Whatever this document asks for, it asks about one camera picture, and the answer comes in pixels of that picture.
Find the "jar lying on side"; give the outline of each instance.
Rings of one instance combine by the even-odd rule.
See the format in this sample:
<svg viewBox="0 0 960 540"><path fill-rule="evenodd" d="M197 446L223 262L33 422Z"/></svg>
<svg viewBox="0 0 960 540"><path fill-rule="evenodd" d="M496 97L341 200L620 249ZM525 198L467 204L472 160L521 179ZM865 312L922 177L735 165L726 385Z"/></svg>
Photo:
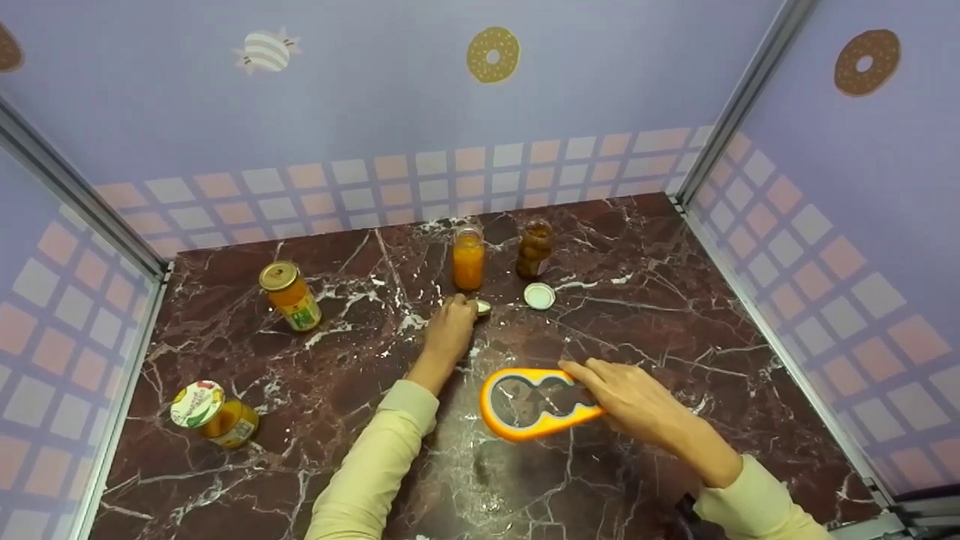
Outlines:
<svg viewBox="0 0 960 540"><path fill-rule="evenodd" d="M183 388L170 404L170 418L224 448L243 446L260 425L255 410L236 398L226 399L224 387L212 380L198 380Z"/></svg>

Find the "person's left hand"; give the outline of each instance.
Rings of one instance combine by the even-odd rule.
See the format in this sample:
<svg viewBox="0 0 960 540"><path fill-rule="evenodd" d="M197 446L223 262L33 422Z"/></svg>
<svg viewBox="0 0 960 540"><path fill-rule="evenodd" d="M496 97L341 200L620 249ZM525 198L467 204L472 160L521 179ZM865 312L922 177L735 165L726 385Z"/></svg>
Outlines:
<svg viewBox="0 0 960 540"><path fill-rule="evenodd" d="M430 317L423 352L407 374L437 395L453 373L453 366L467 352L477 318L477 303L462 294L448 297Z"/></svg>

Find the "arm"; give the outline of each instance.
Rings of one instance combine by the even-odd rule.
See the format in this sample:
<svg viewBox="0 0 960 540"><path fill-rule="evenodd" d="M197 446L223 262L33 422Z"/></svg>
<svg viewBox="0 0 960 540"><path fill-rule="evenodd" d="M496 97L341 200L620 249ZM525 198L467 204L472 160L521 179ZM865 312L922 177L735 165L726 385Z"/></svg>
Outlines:
<svg viewBox="0 0 960 540"><path fill-rule="evenodd" d="M305 540L380 538L400 482L434 428L437 396L467 351L476 312L476 303L458 294L430 317L423 353L376 408L317 498Z"/></svg>
<svg viewBox="0 0 960 540"><path fill-rule="evenodd" d="M731 540L830 538L773 475L752 456L737 454L707 421L691 421L672 452L704 481L693 509Z"/></svg>
<svg viewBox="0 0 960 540"><path fill-rule="evenodd" d="M420 453L420 440L433 429L438 405L419 384L396 382L314 503L306 540L380 538L400 481Z"/></svg>
<svg viewBox="0 0 960 540"><path fill-rule="evenodd" d="M705 488L694 509L732 540L830 538L755 459L738 454L647 372L596 358L560 367L590 390L615 430L667 450L700 475Z"/></svg>

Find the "purple wall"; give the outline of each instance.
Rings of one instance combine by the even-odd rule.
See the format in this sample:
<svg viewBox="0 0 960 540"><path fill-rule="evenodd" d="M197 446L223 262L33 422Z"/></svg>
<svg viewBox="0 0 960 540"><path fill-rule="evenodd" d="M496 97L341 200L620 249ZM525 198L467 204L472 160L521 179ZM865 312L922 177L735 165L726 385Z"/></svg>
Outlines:
<svg viewBox="0 0 960 540"><path fill-rule="evenodd" d="M960 481L957 20L954 2L821 3L694 204L896 493ZM872 29L900 65L849 97L834 63Z"/></svg>
<svg viewBox="0 0 960 540"><path fill-rule="evenodd" d="M676 188L779 6L38 0L0 92L170 256ZM490 26L522 53L483 85ZM281 27L302 53L248 75Z"/></svg>
<svg viewBox="0 0 960 540"><path fill-rule="evenodd" d="M149 289L0 151L0 537L65 538Z"/></svg>

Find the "honey jar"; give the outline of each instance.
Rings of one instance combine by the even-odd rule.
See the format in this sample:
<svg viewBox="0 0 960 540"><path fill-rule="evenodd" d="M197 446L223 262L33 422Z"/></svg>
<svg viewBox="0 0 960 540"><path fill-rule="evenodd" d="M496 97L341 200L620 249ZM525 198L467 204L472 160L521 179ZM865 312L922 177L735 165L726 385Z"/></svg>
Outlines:
<svg viewBox="0 0 960 540"><path fill-rule="evenodd" d="M278 260L268 264L260 272L260 286L295 331L311 331L320 324L323 315L317 299L293 262Z"/></svg>
<svg viewBox="0 0 960 540"><path fill-rule="evenodd" d="M520 230L516 254L516 274L524 280L536 280L546 271L546 260L553 253L555 235L544 219L534 218Z"/></svg>
<svg viewBox="0 0 960 540"><path fill-rule="evenodd" d="M212 380L198 380L183 388L170 404L170 418L224 448L243 446L260 425L255 410L236 398L226 398L224 387Z"/></svg>

